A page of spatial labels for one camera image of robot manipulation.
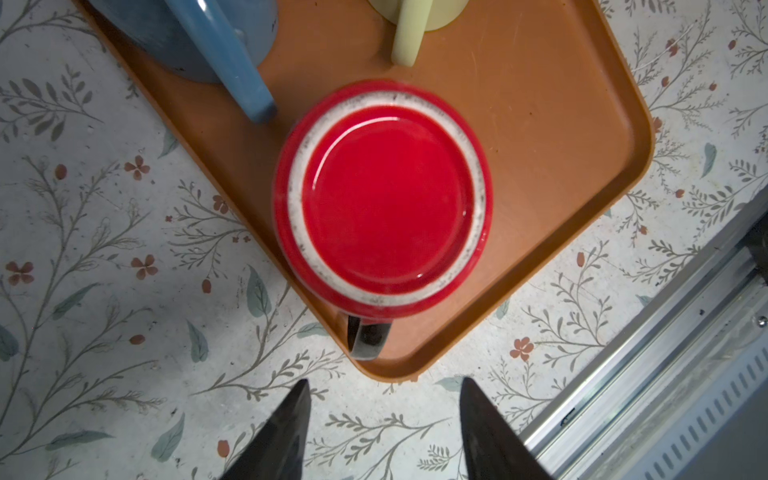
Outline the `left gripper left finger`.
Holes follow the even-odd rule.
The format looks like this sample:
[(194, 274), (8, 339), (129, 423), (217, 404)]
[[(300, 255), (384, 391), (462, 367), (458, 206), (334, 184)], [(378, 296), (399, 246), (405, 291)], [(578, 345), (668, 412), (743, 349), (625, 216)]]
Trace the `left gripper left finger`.
[(311, 414), (309, 381), (298, 381), (222, 479), (301, 479)]

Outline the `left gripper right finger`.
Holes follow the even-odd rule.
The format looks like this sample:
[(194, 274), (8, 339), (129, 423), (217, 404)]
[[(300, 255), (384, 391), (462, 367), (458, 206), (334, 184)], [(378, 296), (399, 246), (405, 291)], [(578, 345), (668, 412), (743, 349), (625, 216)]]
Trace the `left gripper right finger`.
[(551, 479), (470, 377), (462, 380), (459, 409), (470, 480)]

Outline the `red mug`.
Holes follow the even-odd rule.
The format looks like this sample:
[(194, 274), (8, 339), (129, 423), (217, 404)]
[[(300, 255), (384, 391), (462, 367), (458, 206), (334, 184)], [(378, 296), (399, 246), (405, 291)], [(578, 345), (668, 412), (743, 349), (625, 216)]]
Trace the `red mug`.
[(273, 217), (299, 280), (347, 317), (352, 358), (469, 277), (493, 215), (488, 161), (469, 123), (426, 90), (376, 79), (316, 104), (279, 156)]

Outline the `light green mug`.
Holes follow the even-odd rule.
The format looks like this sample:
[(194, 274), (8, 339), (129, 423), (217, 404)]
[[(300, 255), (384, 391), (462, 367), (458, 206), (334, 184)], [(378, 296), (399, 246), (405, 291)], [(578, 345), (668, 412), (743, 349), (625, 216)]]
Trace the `light green mug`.
[(386, 20), (396, 25), (391, 60), (412, 67), (426, 32), (441, 29), (457, 19), (468, 0), (369, 0)]

